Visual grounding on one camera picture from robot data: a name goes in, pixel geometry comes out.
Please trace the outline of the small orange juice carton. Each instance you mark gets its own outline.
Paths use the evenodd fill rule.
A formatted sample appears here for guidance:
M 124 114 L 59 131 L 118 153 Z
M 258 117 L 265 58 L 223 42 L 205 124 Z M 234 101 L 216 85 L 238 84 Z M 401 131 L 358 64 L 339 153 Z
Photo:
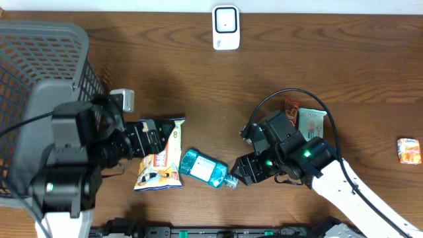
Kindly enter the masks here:
M 402 164 L 419 165 L 422 163 L 420 143 L 417 139 L 398 139 L 397 153 Z

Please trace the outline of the pale green wipes pack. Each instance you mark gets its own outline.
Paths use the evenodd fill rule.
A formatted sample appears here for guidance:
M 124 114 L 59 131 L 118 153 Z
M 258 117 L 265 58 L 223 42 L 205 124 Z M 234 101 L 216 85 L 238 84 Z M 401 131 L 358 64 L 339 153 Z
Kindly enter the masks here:
M 306 141 L 315 137 L 323 138 L 324 119 L 327 112 L 309 108 L 299 109 L 298 130 Z

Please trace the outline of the yellow snack bag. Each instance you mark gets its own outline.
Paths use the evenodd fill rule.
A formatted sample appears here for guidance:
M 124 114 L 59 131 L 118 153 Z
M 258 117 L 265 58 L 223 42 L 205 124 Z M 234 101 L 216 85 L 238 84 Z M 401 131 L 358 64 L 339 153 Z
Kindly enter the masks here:
M 144 157 L 139 164 L 135 191 L 182 188 L 179 165 L 182 154 L 182 124 L 185 117 L 172 118 L 175 127 L 165 149 Z

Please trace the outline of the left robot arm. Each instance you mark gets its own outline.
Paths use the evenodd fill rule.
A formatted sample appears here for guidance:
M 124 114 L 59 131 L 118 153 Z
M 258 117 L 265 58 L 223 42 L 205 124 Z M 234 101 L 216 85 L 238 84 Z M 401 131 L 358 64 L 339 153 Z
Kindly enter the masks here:
M 39 237 L 88 237 L 102 170 L 165 149 L 175 122 L 125 122 L 123 102 L 123 95 L 95 95 L 52 110 L 52 150 L 30 183 L 42 212 Z

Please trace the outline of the teal mouthwash bottle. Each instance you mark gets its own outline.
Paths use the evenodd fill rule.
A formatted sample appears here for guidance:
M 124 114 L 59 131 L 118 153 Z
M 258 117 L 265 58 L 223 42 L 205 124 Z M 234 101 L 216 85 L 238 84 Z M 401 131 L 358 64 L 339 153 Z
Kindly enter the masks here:
M 230 175 L 226 164 L 195 149 L 186 151 L 179 165 L 179 173 L 194 177 L 214 188 L 225 185 L 236 189 L 239 183 L 237 178 Z

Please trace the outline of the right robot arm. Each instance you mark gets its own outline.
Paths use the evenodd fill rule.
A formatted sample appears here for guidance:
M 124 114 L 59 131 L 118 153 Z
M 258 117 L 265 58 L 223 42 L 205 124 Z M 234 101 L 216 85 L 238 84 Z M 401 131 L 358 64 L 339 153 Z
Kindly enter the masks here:
M 307 141 L 282 112 L 242 132 L 254 151 L 237 158 L 231 174 L 249 186 L 287 175 L 335 205 L 366 237 L 421 237 L 413 226 L 339 160 L 324 139 Z

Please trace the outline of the red brown snack packet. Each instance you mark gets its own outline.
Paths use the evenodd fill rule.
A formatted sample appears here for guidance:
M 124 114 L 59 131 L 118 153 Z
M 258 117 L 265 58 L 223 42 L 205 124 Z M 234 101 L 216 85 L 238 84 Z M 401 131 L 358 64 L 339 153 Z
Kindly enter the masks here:
M 300 107 L 299 102 L 292 101 L 288 98 L 285 99 L 284 112 L 287 119 L 289 120 L 289 122 L 294 128 L 296 128 L 296 125 L 297 125 L 299 107 Z

